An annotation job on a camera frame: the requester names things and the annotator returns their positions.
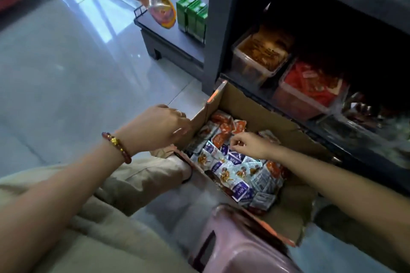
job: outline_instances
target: purple label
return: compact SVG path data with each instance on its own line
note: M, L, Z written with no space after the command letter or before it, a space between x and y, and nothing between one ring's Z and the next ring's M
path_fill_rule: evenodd
M204 147L204 149L206 151L208 151L209 153L212 154L212 152L214 151L214 147L212 146L212 144L208 141Z
M223 164L222 161L215 163L215 165L211 168L211 171L214 173L218 170L218 168Z
M222 154L223 154L223 155L227 155L227 154L228 154L228 151L229 151L228 146L227 146L227 145L222 145L222 147L221 147L221 152L222 152Z
M241 164L242 161L235 158L233 155L231 155L230 153L228 153L228 160L231 161L234 165L238 165Z
M236 151L231 151L229 152L231 155L233 155L235 158L238 158L240 161L243 161L245 158L245 155Z
M245 193L243 198L241 200L252 200L255 195L255 192L253 191L253 188L249 188L248 192Z
M241 181L240 183L235 185L235 187L233 187L232 189L233 199L238 202L246 194L248 189L249 189L249 186L244 181Z

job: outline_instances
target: hand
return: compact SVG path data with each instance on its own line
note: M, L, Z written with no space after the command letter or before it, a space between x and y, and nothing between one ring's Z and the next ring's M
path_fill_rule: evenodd
M149 107L114 133L131 155L175 143L191 128L185 113L167 105Z
M278 161L279 152L283 147L254 133L243 132L231 138L230 149L255 159Z

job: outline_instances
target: forearm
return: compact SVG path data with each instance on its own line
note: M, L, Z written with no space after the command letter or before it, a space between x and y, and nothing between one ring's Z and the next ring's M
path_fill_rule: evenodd
M5 206L0 211L2 271L31 268L122 162L121 154L108 141L102 141L95 150Z
M410 262L410 200L364 177L280 147L272 155L352 218L384 235Z

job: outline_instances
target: person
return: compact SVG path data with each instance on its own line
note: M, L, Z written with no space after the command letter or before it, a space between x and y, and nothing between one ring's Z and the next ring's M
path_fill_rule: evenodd
M191 127L184 113L158 105L113 136L132 156L167 147ZM408 199L251 133L235 135L231 147L282 163L346 213L384 235L410 261ZM152 230L128 218L189 178L190 167L174 155L130 164L124 160L110 141L102 139L70 165L2 178L2 272L195 272Z

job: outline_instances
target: person's left hand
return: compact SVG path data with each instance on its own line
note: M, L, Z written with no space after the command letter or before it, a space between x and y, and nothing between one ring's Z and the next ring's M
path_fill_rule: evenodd
M191 129L185 113L167 105L149 107L114 133L130 153L152 151L175 143Z

